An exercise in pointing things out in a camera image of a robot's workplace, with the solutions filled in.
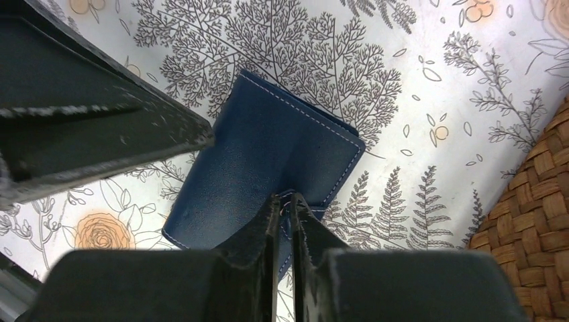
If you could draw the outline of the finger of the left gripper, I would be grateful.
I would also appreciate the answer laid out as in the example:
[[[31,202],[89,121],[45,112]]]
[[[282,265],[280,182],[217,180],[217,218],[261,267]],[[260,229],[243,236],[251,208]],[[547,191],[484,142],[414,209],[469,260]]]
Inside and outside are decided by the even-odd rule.
[[[211,146],[208,121],[60,21],[1,2],[1,208]]]

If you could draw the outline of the blue leather card holder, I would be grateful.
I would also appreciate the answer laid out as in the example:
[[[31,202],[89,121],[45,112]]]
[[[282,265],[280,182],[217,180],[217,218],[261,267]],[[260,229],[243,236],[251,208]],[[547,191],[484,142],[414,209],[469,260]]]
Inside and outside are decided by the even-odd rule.
[[[247,224],[266,198],[280,198],[278,275],[292,261],[288,202],[303,195],[321,219],[365,144],[358,131],[312,104],[243,70],[162,228],[181,249],[211,249]]]

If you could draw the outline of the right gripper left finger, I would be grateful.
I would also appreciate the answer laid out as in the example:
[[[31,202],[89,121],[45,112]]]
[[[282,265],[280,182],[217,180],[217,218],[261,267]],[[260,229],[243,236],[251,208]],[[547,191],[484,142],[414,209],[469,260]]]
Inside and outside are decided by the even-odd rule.
[[[79,250],[21,321],[274,321],[280,201],[212,250]]]

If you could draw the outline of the floral table mat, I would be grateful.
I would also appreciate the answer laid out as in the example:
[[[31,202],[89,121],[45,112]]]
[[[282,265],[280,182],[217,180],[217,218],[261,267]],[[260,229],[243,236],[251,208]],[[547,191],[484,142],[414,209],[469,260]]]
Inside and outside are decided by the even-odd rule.
[[[568,99],[567,1],[39,2],[212,131],[243,70],[354,127],[316,219],[358,250],[485,252],[470,238]],[[70,252],[212,250],[162,234],[202,150],[1,208],[21,315]],[[274,321],[297,321],[291,250]]]

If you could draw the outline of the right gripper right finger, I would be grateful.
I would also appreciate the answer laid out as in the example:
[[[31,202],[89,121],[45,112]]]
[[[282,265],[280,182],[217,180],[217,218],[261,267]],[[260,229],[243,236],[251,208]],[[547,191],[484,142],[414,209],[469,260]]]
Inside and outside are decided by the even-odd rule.
[[[358,250],[318,221],[303,196],[289,205],[297,321],[526,321],[486,252]]]

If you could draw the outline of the woven wicker divided basket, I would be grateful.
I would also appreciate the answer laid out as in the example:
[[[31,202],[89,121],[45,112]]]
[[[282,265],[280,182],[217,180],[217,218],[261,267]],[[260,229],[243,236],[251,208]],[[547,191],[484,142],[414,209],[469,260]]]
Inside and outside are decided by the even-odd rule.
[[[531,321],[568,320],[568,99],[468,248],[495,258]]]

